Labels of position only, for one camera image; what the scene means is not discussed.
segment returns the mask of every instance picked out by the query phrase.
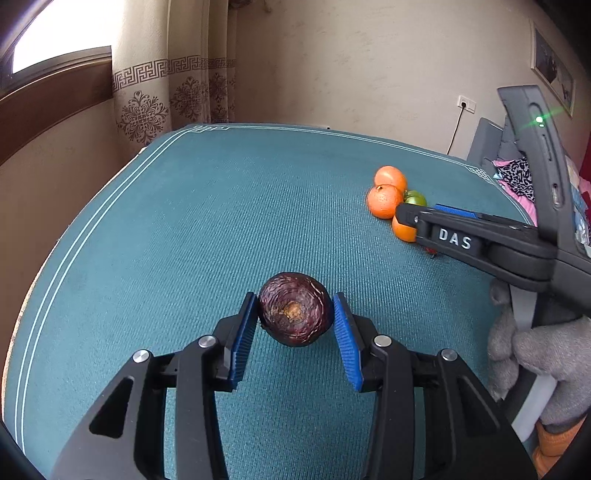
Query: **picture frame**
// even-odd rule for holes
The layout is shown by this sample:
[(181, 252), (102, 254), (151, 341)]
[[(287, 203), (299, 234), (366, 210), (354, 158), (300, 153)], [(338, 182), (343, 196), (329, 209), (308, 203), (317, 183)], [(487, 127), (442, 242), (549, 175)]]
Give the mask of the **picture frame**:
[(542, 35), (535, 23), (531, 24), (531, 69), (548, 86), (564, 107), (569, 117), (574, 111), (576, 82), (556, 50)]

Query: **table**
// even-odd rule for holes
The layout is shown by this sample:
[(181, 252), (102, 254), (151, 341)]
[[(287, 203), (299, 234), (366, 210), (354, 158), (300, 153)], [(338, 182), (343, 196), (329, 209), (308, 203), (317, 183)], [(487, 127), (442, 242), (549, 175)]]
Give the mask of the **table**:
[[(139, 348), (181, 349), (281, 271), (343, 291), (410, 349), (455, 348), (486, 379), (490, 277), (431, 259), (371, 216), (394, 165), (442, 203), (525, 221), (482, 170), (391, 140), (283, 125), (197, 125), (153, 142), (81, 211), (31, 290), (9, 359), (4, 420), (46, 476), (69, 434)], [(373, 394), (355, 394), (329, 331), (306, 348), (258, 328), (245, 380), (217, 396), (230, 478), (356, 479)], [(174, 475), (174, 391), (165, 454)]]

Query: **tangerine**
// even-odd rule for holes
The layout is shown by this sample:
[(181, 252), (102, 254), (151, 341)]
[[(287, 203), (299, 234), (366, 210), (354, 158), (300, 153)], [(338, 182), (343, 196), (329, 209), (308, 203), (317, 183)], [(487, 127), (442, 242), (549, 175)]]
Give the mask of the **tangerine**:
[(374, 185), (383, 185), (385, 183), (388, 185), (394, 185), (402, 193), (406, 192), (408, 187), (407, 179), (402, 172), (390, 165), (381, 167), (374, 176)]
[(366, 201), (372, 215), (391, 219), (396, 207), (404, 201), (404, 195), (394, 185), (378, 185), (370, 189)]
[(417, 229), (398, 223), (396, 216), (392, 218), (392, 231), (394, 235), (405, 242), (414, 242), (417, 239)]

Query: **cable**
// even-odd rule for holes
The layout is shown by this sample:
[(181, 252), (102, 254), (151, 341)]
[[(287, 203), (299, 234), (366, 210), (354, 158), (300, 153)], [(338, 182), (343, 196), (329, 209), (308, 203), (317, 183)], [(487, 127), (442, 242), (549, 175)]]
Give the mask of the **cable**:
[(460, 112), (460, 116), (457, 118), (456, 129), (453, 131), (453, 137), (452, 137), (452, 141), (449, 144), (449, 148), (447, 149), (447, 155), (449, 155), (449, 152), (452, 149), (453, 139), (456, 138), (457, 127), (460, 126), (460, 120), (462, 118), (462, 113), (464, 113), (465, 109), (466, 109), (466, 102), (462, 102), (462, 111)]

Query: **hand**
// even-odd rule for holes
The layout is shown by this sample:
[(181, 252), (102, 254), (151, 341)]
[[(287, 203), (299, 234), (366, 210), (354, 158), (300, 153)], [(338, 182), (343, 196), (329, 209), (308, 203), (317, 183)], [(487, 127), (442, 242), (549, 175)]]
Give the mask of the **hand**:
[(558, 386), (540, 420), (551, 433), (568, 430), (591, 406), (591, 321), (582, 317), (518, 332), (509, 286), (494, 279), (491, 299), (502, 306), (488, 338), (491, 395), (505, 397), (517, 381), (518, 365), (537, 375), (550, 374)]

